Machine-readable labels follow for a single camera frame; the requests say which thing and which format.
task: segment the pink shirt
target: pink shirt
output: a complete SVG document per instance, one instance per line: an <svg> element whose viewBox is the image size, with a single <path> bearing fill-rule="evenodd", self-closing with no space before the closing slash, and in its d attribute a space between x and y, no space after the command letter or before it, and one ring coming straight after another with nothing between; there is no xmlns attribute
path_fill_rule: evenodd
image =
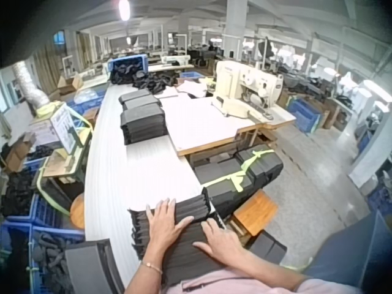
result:
<svg viewBox="0 0 392 294"><path fill-rule="evenodd" d="M271 288L255 279L249 279L245 274L233 269L222 269L206 274L196 279L182 282L170 289L167 294L291 294L293 292L284 288ZM294 293L303 294L358 294L358 289L318 279L309 279L303 282Z"/></svg>

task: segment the long white conveyor table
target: long white conveyor table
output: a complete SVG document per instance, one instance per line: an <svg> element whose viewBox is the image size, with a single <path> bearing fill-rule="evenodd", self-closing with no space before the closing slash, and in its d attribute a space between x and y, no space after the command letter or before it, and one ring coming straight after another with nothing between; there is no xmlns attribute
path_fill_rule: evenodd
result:
<svg viewBox="0 0 392 294"><path fill-rule="evenodd" d="M124 146L120 129L120 95L137 89L110 86L91 142L85 181L86 240L110 239L121 279L127 287L139 261L132 247L127 209L145 209L166 198L182 201L202 187L169 136Z"/></svg>

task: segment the gray floor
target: gray floor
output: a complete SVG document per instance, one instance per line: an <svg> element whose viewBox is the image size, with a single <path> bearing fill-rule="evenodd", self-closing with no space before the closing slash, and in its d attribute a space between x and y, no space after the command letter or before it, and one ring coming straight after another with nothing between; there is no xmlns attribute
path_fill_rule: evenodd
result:
<svg viewBox="0 0 392 294"><path fill-rule="evenodd" d="M346 175L358 151L353 136L335 128L305 135L287 126L274 134L284 169L264 188L279 206L266 231L288 247L282 264L301 267L330 234L369 213Z"/></svg>

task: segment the wooden stool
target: wooden stool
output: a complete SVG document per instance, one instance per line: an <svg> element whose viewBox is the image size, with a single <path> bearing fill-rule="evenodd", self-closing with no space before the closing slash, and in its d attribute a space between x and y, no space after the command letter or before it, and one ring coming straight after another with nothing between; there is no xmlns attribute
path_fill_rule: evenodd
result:
<svg viewBox="0 0 392 294"><path fill-rule="evenodd" d="M275 202L260 189L234 212L230 225L241 236L246 234L257 236L269 224L276 212Z"/></svg>
<svg viewBox="0 0 392 294"><path fill-rule="evenodd" d="M70 212L71 222L76 228L85 229L85 195L80 194L72 203Z"/></svg>

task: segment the silver flexible duct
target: silver flexible duct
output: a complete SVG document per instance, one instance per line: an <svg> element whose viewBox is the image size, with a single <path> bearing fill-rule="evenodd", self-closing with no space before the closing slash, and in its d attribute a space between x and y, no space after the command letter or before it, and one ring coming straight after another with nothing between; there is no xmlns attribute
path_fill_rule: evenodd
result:
<svg viewBox="0 0 392 294"><path fill-rule="evenodd" d="M39 109L50 103L48 96L41 90L37 89L36 85L32 81L29 70L27 69L24 61L15 63L12 66L12 69L23 95L35 109Z"/></svg>

